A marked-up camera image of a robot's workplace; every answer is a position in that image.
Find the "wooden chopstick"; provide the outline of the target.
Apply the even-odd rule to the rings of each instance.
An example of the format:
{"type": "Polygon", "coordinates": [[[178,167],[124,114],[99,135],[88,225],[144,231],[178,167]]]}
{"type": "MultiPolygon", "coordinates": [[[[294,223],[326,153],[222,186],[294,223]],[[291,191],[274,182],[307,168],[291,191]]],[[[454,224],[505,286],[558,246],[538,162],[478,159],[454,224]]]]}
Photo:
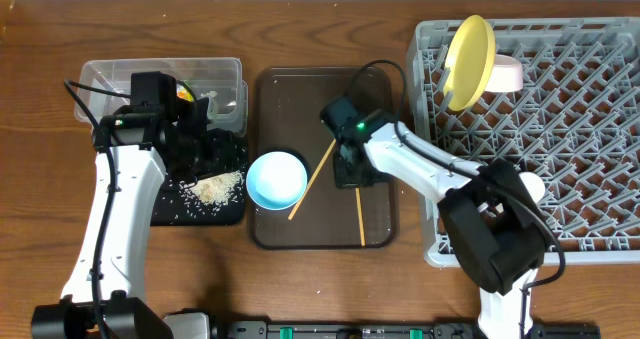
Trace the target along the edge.
{"type": "Polygon", "coordinates": [[[308,181],[308,184],[307,184],[307,186],[305,188],[304,193],[302,194],[301,198],[296,202],[296,204],[294,205],[292,211],[288,215],[287,218],[288,218],[289,221],[293,220],[293,218],[295,217],[295,215],[298,212],[301,204],[303,203],[303,201],[306,198],[307,194],[309,193],[311,187],[315,183],[319,173],[321,172],[321,170],[323,169],[326,161],[328,160],[329,155],[334,150],[335,145],[336,145],[336,139],[333,139],[332,142],[330,143],[330,145],[328,146],[328,148],[326,149],[325,153],[323,154],[319,164],[316,166],[314,172],[312,173],[311,178],[308,181]]]}
{"type": "Polygon", "coordinates": [[[355,197],[356,197],[356,210],[357,210],[357,218],[358,218],[358,229],[359,229],[359,240],[360,246],[366,246],[366,237],[364,232],[364,220],[363,220],[363,211],[362,211],[362,201],[361,201],[361,193],[360,188],[355,188],[355,197]]]}

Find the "rice food waste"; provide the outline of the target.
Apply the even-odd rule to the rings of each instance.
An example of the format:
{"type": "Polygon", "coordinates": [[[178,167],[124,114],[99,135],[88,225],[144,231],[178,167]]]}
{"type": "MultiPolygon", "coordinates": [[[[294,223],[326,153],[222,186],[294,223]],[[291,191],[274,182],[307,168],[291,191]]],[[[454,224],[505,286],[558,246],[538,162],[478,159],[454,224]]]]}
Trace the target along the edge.
{"type": "Polygon", "coordinates": [[[195,184],[180,184],[179,197],[184,200],[187,213],[221,214],[224,209],[239,204],[244,175],[241,170],[199,180],[195,184]]]}

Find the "pandan cake wrapper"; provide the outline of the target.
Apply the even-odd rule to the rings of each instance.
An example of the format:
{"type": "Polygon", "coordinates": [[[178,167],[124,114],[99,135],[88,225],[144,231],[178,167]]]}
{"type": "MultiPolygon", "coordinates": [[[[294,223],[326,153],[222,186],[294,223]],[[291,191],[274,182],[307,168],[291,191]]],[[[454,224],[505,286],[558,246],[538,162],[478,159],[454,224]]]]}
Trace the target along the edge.
{"type": "Polygon", "coordinates": [[[178,84],[177,87],[177,96],[185,101],[193,102],[195,100],[195,96],[192,93],[192,90],[188,86],[184,86],[182,84],[178,84]]]}

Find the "light blue bowl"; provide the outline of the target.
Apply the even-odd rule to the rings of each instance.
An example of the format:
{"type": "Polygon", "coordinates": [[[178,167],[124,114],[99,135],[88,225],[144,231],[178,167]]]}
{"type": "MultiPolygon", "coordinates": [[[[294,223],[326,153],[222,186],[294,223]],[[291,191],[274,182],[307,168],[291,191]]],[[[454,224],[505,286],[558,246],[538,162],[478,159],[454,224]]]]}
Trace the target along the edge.
{"type": "Polygon", "coordinates": [[[279,211],[294,206],[308,183],[302,161],[291,153],[272,151],[258,157],[249,167],[246,189],[259,207],[279,211]]]}

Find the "yellow plate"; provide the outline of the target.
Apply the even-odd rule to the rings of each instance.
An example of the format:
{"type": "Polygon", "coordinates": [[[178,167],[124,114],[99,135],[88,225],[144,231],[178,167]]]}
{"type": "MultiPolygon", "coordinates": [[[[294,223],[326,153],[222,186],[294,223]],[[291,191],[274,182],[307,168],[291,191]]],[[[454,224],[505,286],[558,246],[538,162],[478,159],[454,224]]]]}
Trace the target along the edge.
{"type": "Polygon", "coordinates": [[[479,15],[465,19],[458,27],[447,51],[449,71],[443,87],[451,95],[448,108],[461,111],[484,93],[495,62],[496,40],[488,21],[479,15]]]}

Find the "pink white bowl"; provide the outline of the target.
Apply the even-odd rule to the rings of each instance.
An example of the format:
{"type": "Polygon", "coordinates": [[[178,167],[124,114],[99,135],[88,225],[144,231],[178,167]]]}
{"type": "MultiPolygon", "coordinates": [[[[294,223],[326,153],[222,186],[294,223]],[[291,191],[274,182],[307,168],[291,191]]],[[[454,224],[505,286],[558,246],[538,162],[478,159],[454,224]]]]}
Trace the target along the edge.
{"type": "Polygon", "coordinates": [[[522,63],[510,56],[497,54],[485,90],[492,93],[509,93],[524,87],[522,63]]]}

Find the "pale green cup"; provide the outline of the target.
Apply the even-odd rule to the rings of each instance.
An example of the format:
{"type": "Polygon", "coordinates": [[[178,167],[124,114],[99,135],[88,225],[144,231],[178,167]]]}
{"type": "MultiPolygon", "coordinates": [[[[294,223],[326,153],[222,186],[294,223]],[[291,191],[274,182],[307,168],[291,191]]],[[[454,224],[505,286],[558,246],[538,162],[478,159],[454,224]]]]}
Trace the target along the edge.
{"type": "Polygon", "coordinates": [[[533,201],[535,203],[540,202],[544,197],[546,191],[543,180],[538,175],[532,172],[521,172],[519,174],[519,178],[525,185],[533,201]]]}

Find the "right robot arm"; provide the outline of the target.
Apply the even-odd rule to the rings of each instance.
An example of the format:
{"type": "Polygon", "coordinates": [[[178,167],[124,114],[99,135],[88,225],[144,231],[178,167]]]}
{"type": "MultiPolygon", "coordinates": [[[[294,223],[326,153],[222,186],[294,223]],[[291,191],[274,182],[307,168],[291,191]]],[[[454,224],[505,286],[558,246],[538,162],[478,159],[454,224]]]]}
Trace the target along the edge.
{"type": "Polygon", "coordinates": [[[337,141],[339,187],[394,177],[435,204],[454,255],[479,287],[478,324],[488,338],[525,338],[533,328],[530,294],[554,237],[537,207],[540,177],[504,160],[463,160],[424,141],[390,114],[323,110],[337,141]]]}

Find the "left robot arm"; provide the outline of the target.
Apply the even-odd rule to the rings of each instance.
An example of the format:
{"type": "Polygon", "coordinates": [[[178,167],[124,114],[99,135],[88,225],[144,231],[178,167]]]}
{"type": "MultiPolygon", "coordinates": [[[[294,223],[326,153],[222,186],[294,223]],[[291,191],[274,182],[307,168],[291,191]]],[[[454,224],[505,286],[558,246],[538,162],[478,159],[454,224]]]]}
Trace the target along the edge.
{"type": "Polygon", "coordinates": [[[209,98],[133,95],[111,115],[82,111],[93,126],[96,185],[82,248],[58,303],[35,308],[34,338],[210,338],[200,311],[159,317],[146,303],[144,261],[156,198],[167,176],[205,178],[226,163],[234,138],[209,130],[209,98]]]}

